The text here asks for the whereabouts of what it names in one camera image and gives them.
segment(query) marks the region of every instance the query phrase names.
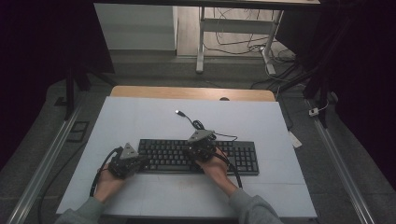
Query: white tabletop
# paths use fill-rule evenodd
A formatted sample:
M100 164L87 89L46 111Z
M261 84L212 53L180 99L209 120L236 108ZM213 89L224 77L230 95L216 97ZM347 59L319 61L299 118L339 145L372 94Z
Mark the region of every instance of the white tabletop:
M260 174L242 176L244 190L262 196L280 217L316 217L289 134L276 102L107 97L57 213L79 208L107 154L139 139L188 139L194 129L184 112L208 130L254 141ZM123 217L235 217L228 199L205 175L137 174L105 214Z

